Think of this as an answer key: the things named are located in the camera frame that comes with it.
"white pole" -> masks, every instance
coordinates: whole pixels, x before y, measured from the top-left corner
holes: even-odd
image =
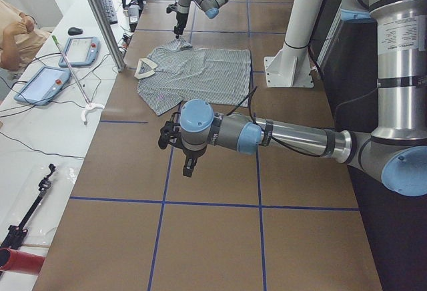
[[[268,87],[313,87],[307,46],[323,0],[295,0],[283,48],[265,57]]]

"keyboard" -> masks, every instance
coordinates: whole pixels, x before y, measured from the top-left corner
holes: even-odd
[[[117,15],[115,14],[113,0],[100,0],[104,14],[110,24],[117,23]]]

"blue grid line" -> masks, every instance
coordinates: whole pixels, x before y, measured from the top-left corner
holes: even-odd
[[[240,34],[247,34],[248,31],[210,31],[210,30],[193,30],[194,33],[227,33],[227,34],[234,34],[234,33],[240,33]]]
[[[102,201],[102,202],[125,202],[125,203],[140,203],[140,204],[162,204],[161,200],[138,200],[138,199],[116,199],[116,198],[94,198],[90,196],[70,196],[70,200],[85,200],[85,201]],[[212,202],[184,202],[184,201],[164,201],[164,204],[184,205],[184,206],[221,206],[229,208],[259,208],[259,204],[229,204],[229,203],[212,203]],[[323,206],[266,206],[261,205],[263,209],[274,210],[307,210],[307,211],[344,211],[357,212],[358,208],[334,208]]]
[[[155,260],[156,260],[156,257],[157,257],[157,249],[158,249],[159,240],[160,240],[161,223],[163,222],[163,211],[165,210],[165,201],[166,201],[166,194],[167,194],[167,186],[169,184],[169,176],[170,176],[170,173],[171,173],[171,165],[172,165],[172,158],[173,158],[173,149],[174,149],[174,147],[171,148],[171,154],[169,156],[169,165],[167,166],[167,174],[166,174],[166,180],[165,180],[165,189],[163,191],[163,200],[161,201],[159,224],[157,225],[157,234],[156,234],[156,237],[155,237],[153,259],[151,260],[151,270],[150,270],[150,273],[149,273],[149,281],[148,281],[147,291],[151,291],[151,285],[153,283]]]
[[[251,34],[274,34],[274,35],[286,35],[286,33],[280,33],[280,32],[251,32]]]
[[[266,268],[266,247],[264,243],[264,220],[262,216],[262,189],[261,189],[261,172],[260,172],[260,156],[256,150],[256,174],[258,181],[258,208],[260,209],[260,237],[261,237],[261,259],[262,259],[262,283],[264,291],[267,291],[267,268]]]
[[[309,210],[309,211],[359,211],[359,208],[333,208],[323,206],[262,206],[264,209],[287,209],[287,210]]]
[[[130,124],[148,124],[146,121],[113,121],[112,119],[102,119],[100,123],[130,123]]]
[[[229,208],[258,208],[255,204],[229,204],[229,203],[211,203],[211,202],[183,202],[183,201],[166,201],[166,204],[179,206],[221,206]]]
[[[251,21],[249,12],[249,0],[246,0],[246,11],[248,12],[248,37],[251,36]]]
[[[83,201],[102,201],[102,202],[126,202],[126,203],[149,203],[160,204],[161,201],[156,200],[136,200],[136,199],[113,199],[113,198],[92,198],[87,196],[70,196],[70,200],[83,200]]]

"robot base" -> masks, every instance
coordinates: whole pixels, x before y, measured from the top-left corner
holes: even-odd
[[[266,81],[268,87],[313,87],[313,79],[310,75],[310,61],[308,54],[296,74],[298,58],[294,57],[291,64],[283,67],[282,50],[275,57],[265,57],[264,67],[266,71]]]

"table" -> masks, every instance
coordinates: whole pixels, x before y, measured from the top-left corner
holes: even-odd
[[[345,166],[210,147],[189,179],[179,150],[158,149],[169,114],[136,94],[131,68],[173,39],[171,1],[145,6],[34,291],[381,290]],[[264,56],[282,46],[292,1],[233,0],[215,21],[193,6],[184,38],[251,50],[257,116],[328,127],[321,81],[266,86]]]
[[[117,41],[123,33],[129,30],[127,18],[121,12],[121,5],[113,0],[118,10],[119,23],[111,26]],[[76,26],[83,29],[83,35],[97,36],[100,40],[99,55],[95,63],[88,68],[79,68],[75,72],[79,78],[88,74],[94,67],[96,75],[89,74],[83,81],[85,91],[93,97],[95,103],[105,104],[113,87],[117,71],[114,62],[107,54],[108,49],[100,34],[96,20],[87,0],[76,0],[64,18],[53,31],[53,35],[64,46],[67,41],[67,30]],[[37,54],[38,57],[50,53],[57,53],[57,47],[52,39],[46,41]],[[56,66],[59,56],[45,57],[44,64]],[[20,80],[28,81],[42,63],[35,61],[23,73]],[[17,84],[15,91],[22,88]],[[54,101],[43,107],[21,107],[23,104],[13,99],[15,92],[11,91],[0,105],[0,120],[4,123],[1,132],[9,137],[19,139],[34,149],[47,153],[58,153],[81,158],[62,158],[47,156],[32,152],[21,143],[7,139],[0,135],[0,164],[2,182],[0,184],[0,238],[6,236],[10,223],[18,224],[37,196],[37,185],[43,176],[48,174],[47,166],[53,163],[57,172],[51,179],[53,187],[37,209],[35,216],[30,219],[27,227],[29,235],[26,244],[37,244],[39,247],[22,247],[21,250],[45,256],[51,243],[55,228],[59,223],[67,199],[75,183],[83,163],[83,158],[91,143],[93,134],[99,123],[101,110],[91,111],[87,115],[88,123],[81,121],[82,108],[76,104],[85,105],[85,100],[74,84],[72,78],[69,87],[66,87]],[[0,290],[30,290],[36,280],[34,276],[4,273],[0,280]]]

